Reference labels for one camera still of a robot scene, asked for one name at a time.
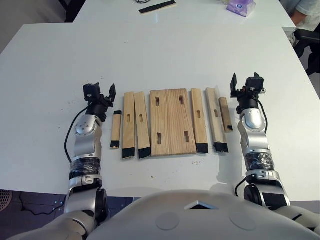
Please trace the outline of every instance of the small wooden piece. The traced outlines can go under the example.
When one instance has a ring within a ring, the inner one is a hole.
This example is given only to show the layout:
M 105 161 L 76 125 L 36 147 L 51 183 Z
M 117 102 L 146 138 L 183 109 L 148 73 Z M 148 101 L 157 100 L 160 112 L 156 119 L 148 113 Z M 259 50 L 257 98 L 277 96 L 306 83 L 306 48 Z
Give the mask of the small wooden piece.
M 208 139 L 201 89 L 191 89 L 195 146 L 198 153 L 207 154 Z
M 123 111 L 123 145 L 122 158 L 127 159 L 135 156 L 135 97 L 134 92 L 124 94 Z
M 121 130 L 122 111 L 114 111 L 112 123 L 112 135 L 110 148 L 118 149 L 120 147 L 120 130 Z
M 227 138 L 221 122 L 221 114 L 218 106 L 218 99 L 216 89 L 208 87 L 206 89 L 206 96 L 208 101 L 210 125 L 213 136 L 213 145 L 217 152 L 228 153 Z
M 231 118 L 230 118 L 230 112 L 228 108 L 228 102 L 226 97 L 220 97 L 219 98 L 219 104 L 220 104 L 220 110 L 221 110 L 221 116 L 222 116 L 222 122 L 224 131 L 226 133 L 232 132 L 234 128 L 232 127 Z
M 152 156 L 197 152 L 186 89 L 150 92 Z
M 151 155 L 148 116 L 145 93 L 143 91 L 134 94 L 134 106 L 139 158 L 143 159 Z

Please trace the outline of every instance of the wire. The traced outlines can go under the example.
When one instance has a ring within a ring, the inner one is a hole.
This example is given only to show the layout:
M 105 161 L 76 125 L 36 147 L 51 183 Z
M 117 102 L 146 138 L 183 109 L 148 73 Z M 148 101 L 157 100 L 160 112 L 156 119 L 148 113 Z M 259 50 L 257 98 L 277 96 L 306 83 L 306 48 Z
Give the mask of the wire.
M 140 1 L 140 0 L 134 0 L 137 4 L 146 4 L 146 3 L 148 3 L 148 2 L 150 2 L 151 0 L 142 0 L 142 1 Z
M 72 121 L 72 123 L 71 123 L 71 125 L 70 125 L 70 127 L 69 127 L 68 133 L 66 134 L 66 137 L 65 137 L 65 140 L 64 140 L 64 151 L 65 151 L 66 157 L 68 158 L 69 163 L 72 163 L 72 161 L 71 161 L 71 158 L 70 158 L 69 153 L 68 153 L 67 142 L 68 142 L 68 138 L 69 138 L 71 129 L 72 129 L 72 127 L 74 126 L 75 121 L 77 120 L 77 118 L 79 117 L 79 115 L 82 114 L 85 110 L 87 110 L 87 109 L 89 108 L 89 106 L 90 106 L 90 105 L 88 105 L 85 109 L 81 110 L 81 111 L 75 116 L 75 118 L 73 119 L 73 121 Z
M 64 205 L 65 205 L 65 202 L 66 202 L 66 197 L 67 195 L 64 197 L 64 200 L 63 200 L 63 203 L 58 206 L 58 207 L 55 207 L 51 212 L 40 212 L 40 213 L 35 213 L 34 211 L 30 210 L 30 209 L 27 209 L 25 206 L 24 206 L 24 202 L 22 201 L 21 199 L 21 194 L 22 194 L 22 191 L 20 192 L 19 194 L 19 200 L 21 202 L 21 212 L 23 211 L 27 211 L 27 212 L 30 212 L 32 213 L 34 216 L 39 216 L 39 215 L 51 215 L 55 210 L 59 209 L 59 208 L 62 208 Z
M 239 182 L 238 185 L 237 185 L 237 186 L 235 187 L 235 189 L 234 189 L 234 193 L 235 193 L 235 195 L 236 195 L 237 197 L 239 197 L 239 196 L 238 196 L 238 188 L 240 187 L 241 184 L 243 184 L 243 183 L 245 182 L 245 180 L 246 180 L 246 177 L 245 177 L 241 182 Z
M 263 116 L 264 116 L 264 119 L 265 119 L 265 130 L 264 130 L 264 133 L 267 134 L 267 130 L 268 130 L 268 118 L 267 118 L 267 115 L 266 115 L 266 112 L 265 112 L 265 109 L 264 109 L 264 106 L 262 105 L 262 103 L 254 98 L 254 100 L 260 105 L 261 107 L 261 110 L 262 110 L 262 113 L 263 113 Z

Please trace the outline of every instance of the black chair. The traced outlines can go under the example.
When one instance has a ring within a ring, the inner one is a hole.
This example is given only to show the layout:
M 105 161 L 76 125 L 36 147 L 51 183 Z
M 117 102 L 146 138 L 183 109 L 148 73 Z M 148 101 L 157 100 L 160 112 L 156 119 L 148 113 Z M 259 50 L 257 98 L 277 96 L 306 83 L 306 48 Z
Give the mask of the black chair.
M 71 0 L 69 4 L 65 0 L 58 0 L 66 10 L 65 23 L 73 23 L 86 0 Z
M 314 31 L 298 29 L 294 32 L 294 36 L 299 41 L 294 47 L 294 51 L 299 58 L 308 46 L 310 46 L 312 52 L 309 55 L 306 74 L 310 76 L 314 73 L 320 73 L 320 24 Z

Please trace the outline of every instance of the black tape wrap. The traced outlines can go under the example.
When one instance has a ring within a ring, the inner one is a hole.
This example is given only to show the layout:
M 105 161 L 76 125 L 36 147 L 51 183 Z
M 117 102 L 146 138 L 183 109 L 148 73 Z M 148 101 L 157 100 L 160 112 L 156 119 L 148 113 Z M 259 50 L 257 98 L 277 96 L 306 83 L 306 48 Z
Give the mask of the black tape wrap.
M 266 152 L 251 152 L 245 155 L 245 167 L 250 170 L 275 170 L 272 155 Z
M 97 157 L 80 158 L 70 165 L 69 179 L 84 175 L 99 175 L 101 170 L 100 159 Z

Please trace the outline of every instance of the white table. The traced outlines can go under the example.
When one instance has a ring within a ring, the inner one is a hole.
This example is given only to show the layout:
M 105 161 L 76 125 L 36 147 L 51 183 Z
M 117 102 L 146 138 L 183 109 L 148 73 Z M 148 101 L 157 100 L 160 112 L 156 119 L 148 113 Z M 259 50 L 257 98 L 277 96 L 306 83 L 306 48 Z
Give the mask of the white table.
M 134 0 L 87 0 L 75 23 L 131 24 L 232 24 L 279 27 L 285 32 L 296 28 L 279 0 L 255 0 L 255 10 L 248 17 L 226 10 L 220 0 L 176 0 L 176 5 L 140 14 L 138 10 L 166 0 L 138 4 Z
M 65 136 L 86 106 L 83 85 L 100 82 L 104 94 L 112 83 L 117 92 L 101 139 L 101 175 L 109 196 L 177 189 L 231 193 L 246 168 L 230 81 L 236 73 L 240 88 L 254 72 L 265 79 L 267 93 L 260 100 L 267 136 L 288 196 L 320 200 L 319 98 L 281 28 L 253 26 L 24 25 L 0 55 L 0 189 L 67 192 Z M 121 149 L 109 149 L 113 111 L 123 109 L 125 92 L 149 97 L 150 90 L 206 87 L 228 98 L 235 129 L 227 134 L 229 154 L 213 152 L 209 127 L 207 155 L 122 160 Z M 71 154 L 74 140 L 71 135 Z

